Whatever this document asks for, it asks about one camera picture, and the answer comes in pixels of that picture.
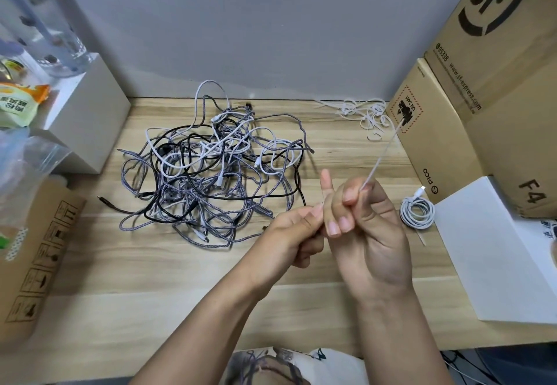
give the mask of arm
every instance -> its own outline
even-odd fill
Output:
[[[130,384],[217,384],[257,302],[290,265],[306,268],[323,250],[323,237],[314,236],[322,223],[320,205],[278,215]]]
[[[373,385],[454,385],[412,285],[408,239],[393,203],[372,180],[336,191],[321,174],[331,252],[356,301],[361,348]]]

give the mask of forearm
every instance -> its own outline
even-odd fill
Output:
[[[414,290],[358,305],[369,383],[454,385]]]
[[[239,269],[197,304],[132,380],[142,384],[216,384],[257,298]]]

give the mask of brown cardboard box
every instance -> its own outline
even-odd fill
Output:
[[[21,341],[33,332],[84,205],[83,198],[46,179],[27,216],[27,232],[0,227],[13,238],[0,249],[0,343]]]
[[[394,95],[387,114],[429,199],[438,203],[486,175],[447,95],[420,58]]]
[[[426,60],[527,217],[557,216],[557,0],[461,0]]]

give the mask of hand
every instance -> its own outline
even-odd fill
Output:
[[[237,265],[257,293],[265,297],[288,268],[307,268],[310,256],[323,250],[316,234],[323,224],[323,205],[302,206],[279,214]]]
[[[413,291],[408,239],[381,185],[352,178],[333,189],[321,173],[323,220],[331,252],[349,292],[358,303],[390,299]]]

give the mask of person's right hand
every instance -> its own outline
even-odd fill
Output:
[[[352,178],[336,191],[321,172],[323,222],[340,275],[359,304],[413,292],[412,262],[402,222],[381,185]]]

